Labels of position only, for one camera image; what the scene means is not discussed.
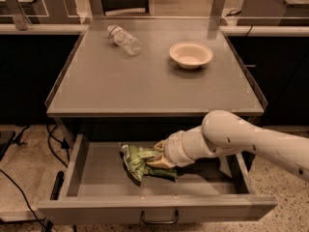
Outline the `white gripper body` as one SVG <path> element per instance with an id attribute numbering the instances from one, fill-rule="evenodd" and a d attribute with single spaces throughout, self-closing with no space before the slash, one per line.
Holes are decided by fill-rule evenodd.
<path id="1" fill-rule="evenodd" d="M 165 140 L 164 156 L 172 166 L 185 167 L 194 162 L 184 150 L 183 134 L 184 131 L 180 130 L 172 133 Z"/>

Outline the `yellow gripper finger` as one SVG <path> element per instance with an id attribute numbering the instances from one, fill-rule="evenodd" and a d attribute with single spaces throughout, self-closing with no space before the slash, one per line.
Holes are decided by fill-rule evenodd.
<path id="1" fill-rule="evenodd" d="M 155 145 L 154 145 L 154 148 L 160 152 L 162 152 L 164 149 L 165 149 L 165 144 L 166 144 L 166 141 L 165 140 L 161 140 L 159 142 L 157 142 Z"/>
<path id="2" fill-rule="evenodd" d="M 157 156 L 148 159 L 146 164 L 153 168 L 171 169 L 176 165 L 169 161 L 163 154 L 158 154 Z"/>

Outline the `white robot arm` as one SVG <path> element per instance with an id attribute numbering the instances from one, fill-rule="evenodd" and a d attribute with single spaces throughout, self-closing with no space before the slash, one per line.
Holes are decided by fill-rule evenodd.
<path id="1" fill-rule="evenodd" d="M 308 138 L 259 128 L 224 110 L 208 113 L 201 126 L 177 131 L 158 146 L 159 154 L 147 161 L 151 167 L 185 167 L 246 151 L 309 181 Z"/>

